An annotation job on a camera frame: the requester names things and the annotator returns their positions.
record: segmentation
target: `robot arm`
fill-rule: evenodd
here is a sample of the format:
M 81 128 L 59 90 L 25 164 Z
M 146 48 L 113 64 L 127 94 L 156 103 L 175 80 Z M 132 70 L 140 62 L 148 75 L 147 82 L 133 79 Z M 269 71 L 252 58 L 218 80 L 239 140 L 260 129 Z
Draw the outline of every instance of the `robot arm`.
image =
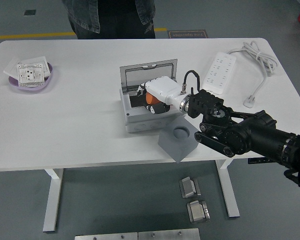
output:
M 193 89 L 191 94 L 185 91 L 189 73 L 198 79 L 197 94 Z M 140 91 L 151 95 L 146 107 L 154 114 L 167 112 L 174 105 L 191 118 L 202 115 L 200 131 L 194 135 L 199 143 L 230 158 L 249 151 L 258 153 L 288 168 L 284 175 L 300 187 L 300 135 L 276 129 L 277 121 L 264 110 L 254 114 L 235 112 L 223 105 L 223 99 L 199 90 L 199 86 L 199 76 L 191 70 L 185 75 L 183 86 L 164 76 L 146 82 Z M 232 118 L 242 121 L 237 123 Z

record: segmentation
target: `black cable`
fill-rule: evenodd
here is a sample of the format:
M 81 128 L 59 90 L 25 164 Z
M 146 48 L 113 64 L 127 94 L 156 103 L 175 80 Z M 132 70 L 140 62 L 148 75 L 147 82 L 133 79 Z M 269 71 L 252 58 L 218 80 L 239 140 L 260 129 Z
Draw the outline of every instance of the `black cable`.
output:
M 186 81 L 187 81 L 187 77 L 190 73 L 193 73 L 193 75 L 196 77 L 196 88 L 198 90 L 198 92 L 200 91 L 200 76 L 198 73 L 196 73 L 196 71 L 194 70 L 189 70 L 185 76 L 184 76 L 184 81 L 183 81 L 183 84 L 186 84 Z

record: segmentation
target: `white electrical socket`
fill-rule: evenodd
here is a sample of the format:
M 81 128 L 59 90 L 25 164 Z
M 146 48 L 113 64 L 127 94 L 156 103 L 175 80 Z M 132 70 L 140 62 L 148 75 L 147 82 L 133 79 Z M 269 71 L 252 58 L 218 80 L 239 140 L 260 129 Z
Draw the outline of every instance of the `white electrical socket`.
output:
M 17 65 L 19 87 L 35 88 L 45 83 L 42 64 Z
M 218 52 L 203 80 L 202 88 L 213 94 L 222 94 L 226 87 L 226 83 L 229 81 L 235 62 L 235 56 L 224 52 Z

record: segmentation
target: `metal bracket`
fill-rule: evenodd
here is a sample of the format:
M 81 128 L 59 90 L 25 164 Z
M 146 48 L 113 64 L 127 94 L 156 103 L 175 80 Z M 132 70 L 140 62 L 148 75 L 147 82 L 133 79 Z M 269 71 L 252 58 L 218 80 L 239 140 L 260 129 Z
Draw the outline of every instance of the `metal bracket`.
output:
M 190 177 L 188 176 L 180 180 L 179 185 L 180 185 L 182 197 L 184 199 L 201 196 L 198 180 L 196 178 L 193 178 L 191 180 Z
M 205 201 L 193 201 L 187 205 L 189 218 L 191 223 L 210 221 L 210 215 Z

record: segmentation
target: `power strip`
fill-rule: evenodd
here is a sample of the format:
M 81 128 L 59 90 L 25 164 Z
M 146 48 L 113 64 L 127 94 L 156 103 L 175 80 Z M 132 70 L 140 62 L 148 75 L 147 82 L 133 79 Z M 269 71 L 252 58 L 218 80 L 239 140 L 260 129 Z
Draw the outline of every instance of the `power strip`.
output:
M 226 87 L 226 83 L 231 76 L 235 62 L 235 56 L 224 52 L 218 52 L 203 80 L 203 89 L 213 94 L 222 94 Z

